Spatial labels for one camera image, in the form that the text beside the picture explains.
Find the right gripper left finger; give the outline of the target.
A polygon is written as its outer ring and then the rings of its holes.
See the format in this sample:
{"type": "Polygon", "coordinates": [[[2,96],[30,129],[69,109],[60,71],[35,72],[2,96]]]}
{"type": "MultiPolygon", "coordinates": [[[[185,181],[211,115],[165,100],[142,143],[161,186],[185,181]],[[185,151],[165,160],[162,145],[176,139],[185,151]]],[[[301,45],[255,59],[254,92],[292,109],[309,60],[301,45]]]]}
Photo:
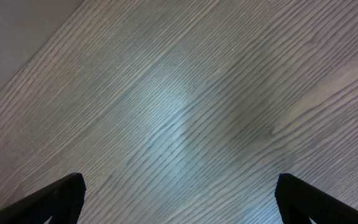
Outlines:
{"type": "Polygon", "coordinates": [[[85,193],[82,174],[69,174],[0,210],[0,223],[76,224],[85,193]]]}

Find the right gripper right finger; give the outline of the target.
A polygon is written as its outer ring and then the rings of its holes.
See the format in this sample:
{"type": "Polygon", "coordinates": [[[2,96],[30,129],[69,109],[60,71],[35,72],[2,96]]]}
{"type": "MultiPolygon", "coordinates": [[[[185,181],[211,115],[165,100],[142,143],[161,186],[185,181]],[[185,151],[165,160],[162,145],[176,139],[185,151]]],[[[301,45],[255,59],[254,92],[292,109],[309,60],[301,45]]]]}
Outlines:
{"type": "Polygon", "coordinates": [[[284,224],[358,223],[358,211],[294,175],[278,177],[275,198],[284,224]]]}

